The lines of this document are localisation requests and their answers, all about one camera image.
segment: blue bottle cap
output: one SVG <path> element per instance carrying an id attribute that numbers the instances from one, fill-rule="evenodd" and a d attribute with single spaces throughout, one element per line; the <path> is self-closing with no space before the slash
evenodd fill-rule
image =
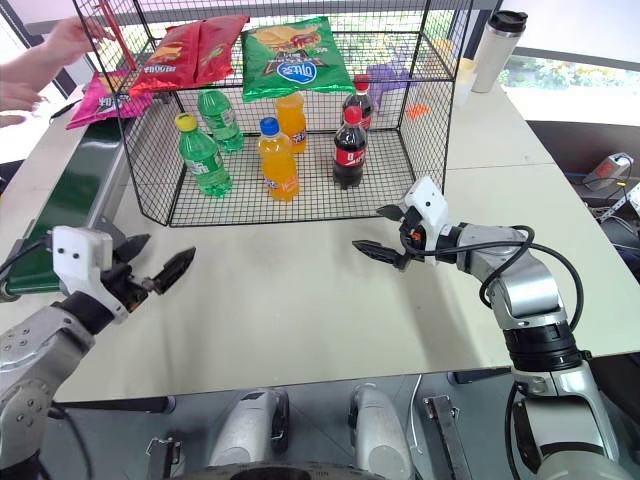
<path id="1" fill-rule="evenodd" d="M 260 120 L 260 131 L 263 135 L 272 136 L 280 131 L 280 126 L 275 118 L 265 117 Z"/>

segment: black tumbler lid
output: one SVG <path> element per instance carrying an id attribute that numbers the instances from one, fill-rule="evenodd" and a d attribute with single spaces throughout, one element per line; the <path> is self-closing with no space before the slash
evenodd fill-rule
<path id="1" fill-rule="evenodd" d="M 501 32 L 524 32 L 527 25 L 527 14 L 524 12 L 512 12 L 511 10 L 500 10 L 489 19 L 489 26 Z"/>

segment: wire mesh basket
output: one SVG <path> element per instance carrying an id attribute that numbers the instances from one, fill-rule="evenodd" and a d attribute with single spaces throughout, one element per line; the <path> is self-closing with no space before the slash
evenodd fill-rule
<path id="1" fill-rule="evenodd" d="M 327 16 L 350 75 L 373 65 L 390 65 L 399 76 L 370 74 L 370 85 L 393 83 L 380 99 L 368 133 L 368 151 L 360 185 L 342 190 L 333 182 L 333 136 L 340 126 L 346 94 L 304 92 L 308 142 L 296 156 L 300 193 L 278 202 L 266 191 L 257 152 L 259 121 L 275 116 L 271 99 L 242 101 L 242 51 L 233 46 L 235 73 L 213 84 L 231 101 L 245 135 L 241 152 L 223 155 L 233 188 L 223 198 L 200 193 L 178 152 L 173 119 L 196 114 L 197 89 L 156 94 L 143 117 L 120 119 L 125 152 L 140 211 L 173 227 L 297 222 L 375 216 L 376 208 L 395 203 L 423 175 L 444 190 L 447 144 L 455 76 L 472 0 L 74 0 L 87 34 L 96 22 L 111 31 L 119 26 L 131 53 L 127 68 L 116 42 L 95 45 L 93 58 L 116 96 L 126 93 L 166 27 L 222 15 L 251 17 L 245 29 Z"/>

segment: table surface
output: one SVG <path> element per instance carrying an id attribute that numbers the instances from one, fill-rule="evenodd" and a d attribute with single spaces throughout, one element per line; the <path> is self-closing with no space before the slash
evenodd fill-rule
<path id="1" fill-rule="evenodd" d="M 54 122 L 0 203 L 0 256 L 46 200 L 82 130 Z M 472 93 L 452 119 L 445 193 L 451 223 L 527 224 L 567 256 L 586 300 L 576 338 L 594 355 L 637 350 L 640 287 L 504 92 Z M 125 190 L 116 225 L 151 233 L 133 265 L 155 274 L 195 245 L 187 275 L 97 338 L 59 390 L 60 401 L 186 394 L 508 365 L 479 283 L 455 266 L 414 262 L 400 273 L 352 246 L 399 248 L 385 219 L 171 229 Z M 570 276 L 545 258 L 569 314 Z M 0 331 L 59 294 L 0 305 Z"/>

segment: snack bag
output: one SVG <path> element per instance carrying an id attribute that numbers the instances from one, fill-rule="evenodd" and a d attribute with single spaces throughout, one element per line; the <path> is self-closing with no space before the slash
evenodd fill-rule
<path id="1" fill-rule="evenodd" d="M 246 15 L 229 15 L 202 22 L 194 86 L 202 87 L 233 73 L 231 48 L 248 21 L 249 17 Z"/>
<path id="2" fill-rule="evenodd" d="M 167 28 L 167 35 L 144 64 L 129 93 L 135 96 L 192 86 L 198 63 L 201 23 Z"/>
<path id="3" fill-rule="evenodd" d="M 298 90 L 355 92 L 327 17 L 247 30 L 242 50 L 245 102 Z"/>
<path id="4" fill-rule="evenodd" d="M 109 73 L 109 78 L 114 83 L 113 88 L 120 88 L 128 73 L 128 70 L 116 70 Z M 117 98 L 121 118 L 141 117 L 151 106 L 153 100 L 153 96 L 150 93 L 135 98 L 129 97 L 126 93 L 119 93 Z M 80 107 L 78 107 L 69 125 L 67 125 L 67 130 L 117 116 L 118 111 L 113 102 L 109 82 L 102 73 L 96 72 L 89 83 L 87 93 L 85 93 L 82 102 L 80 102 Z"/>

